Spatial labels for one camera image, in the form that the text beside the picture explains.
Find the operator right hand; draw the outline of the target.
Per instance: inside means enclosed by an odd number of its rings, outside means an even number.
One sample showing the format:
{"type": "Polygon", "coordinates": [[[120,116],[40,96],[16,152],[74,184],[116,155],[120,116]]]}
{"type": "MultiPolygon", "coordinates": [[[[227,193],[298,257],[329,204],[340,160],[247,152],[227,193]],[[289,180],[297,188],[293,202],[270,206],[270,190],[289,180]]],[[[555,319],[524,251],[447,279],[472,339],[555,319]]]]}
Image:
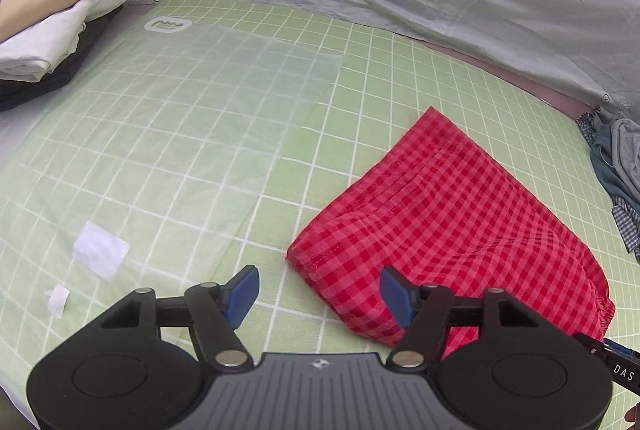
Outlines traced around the operator right hand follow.
{"type": "Polygon", "coordinates": [[[638,428],[638,424],[639,424],[639,406],[638,405],[631,407],[630,410],[627,410],[627,413],[624,416],[624,421],[630,424],[630,427],[628,428],[628,430],[634,430],[638,428]]]}

